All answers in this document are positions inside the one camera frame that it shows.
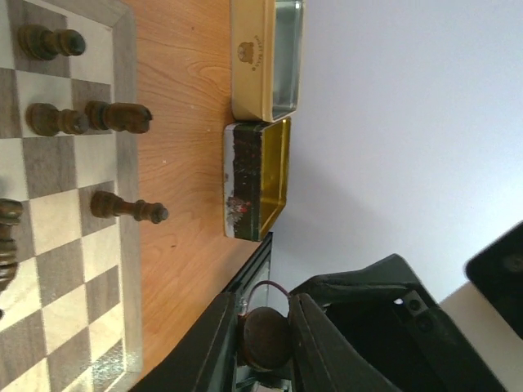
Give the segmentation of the dark pawn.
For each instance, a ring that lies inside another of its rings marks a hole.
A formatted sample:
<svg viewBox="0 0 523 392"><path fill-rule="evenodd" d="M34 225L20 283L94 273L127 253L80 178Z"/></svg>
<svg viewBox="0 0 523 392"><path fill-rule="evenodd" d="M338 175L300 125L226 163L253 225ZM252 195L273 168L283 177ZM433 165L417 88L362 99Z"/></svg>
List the dark pawn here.
<svg viewBox="0 0 523 392"><path fill-rule="evenodd" d="M289 322L280 312L262 306L238 317L237 363L259 372L286 365L292 357Z"/></svg>

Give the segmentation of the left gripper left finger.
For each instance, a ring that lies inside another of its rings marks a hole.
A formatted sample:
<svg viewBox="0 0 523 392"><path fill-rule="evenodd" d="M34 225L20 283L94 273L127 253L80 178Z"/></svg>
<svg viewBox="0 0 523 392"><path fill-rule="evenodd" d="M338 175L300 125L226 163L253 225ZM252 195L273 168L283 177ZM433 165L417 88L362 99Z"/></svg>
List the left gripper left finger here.
<svg viewBox="0 0 523 392"><path fill-rule="evenodd" d="M175 349L133 391L234 391L238 296L217 295Z"/></svg>

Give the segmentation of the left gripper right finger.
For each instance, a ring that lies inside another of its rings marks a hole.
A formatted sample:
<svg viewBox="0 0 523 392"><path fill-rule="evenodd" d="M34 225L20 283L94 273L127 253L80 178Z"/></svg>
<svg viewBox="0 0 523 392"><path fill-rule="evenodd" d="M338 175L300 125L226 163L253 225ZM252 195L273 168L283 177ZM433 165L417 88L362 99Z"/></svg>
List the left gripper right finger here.
<svg viewBox="0 0 523 392"><path fill-rule="evenodd" d="M501 391L407 261L321 274L289 294L296 391Z"/></svg>

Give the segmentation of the dark chess piece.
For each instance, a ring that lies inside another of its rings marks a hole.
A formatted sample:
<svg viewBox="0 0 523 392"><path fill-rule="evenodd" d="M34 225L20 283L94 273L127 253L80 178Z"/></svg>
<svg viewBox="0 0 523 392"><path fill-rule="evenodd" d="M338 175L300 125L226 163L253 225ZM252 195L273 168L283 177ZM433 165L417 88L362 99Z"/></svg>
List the dark chess piece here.
<svg viewBox="0 0 523 392"><path fill-rule="evenodd" d="M168 209L162 203L148 203L137 200L127 202L118 195L98 190L90 202L92 215L98 218L132 216L135 221L150 221L159 224L169 217Z"/></svg>
<svg viewBox="0 0 523 392"><path fill-rule="evenodd" d="M73 29L50 30L40 24L25 24L17 30L17 41L22 51L33 60L50 61L57 56L80 56L87 44Z"/></svg>
<svg viewBox="0 0 523 392"><path fill-rule="evenodd" d="M144 105L134 103L107 103L91 100L84 113L91 129L127 131L143 134L149 131L153 115Z"/></svg>
<svg viewBox="0 0 523 392"><path fill-rule="evenodd" d="M86 114L77 110L63 109L47 103L33 103L25 112L25 120L33 133L38 136L82 135L89 129Z"/></svg>

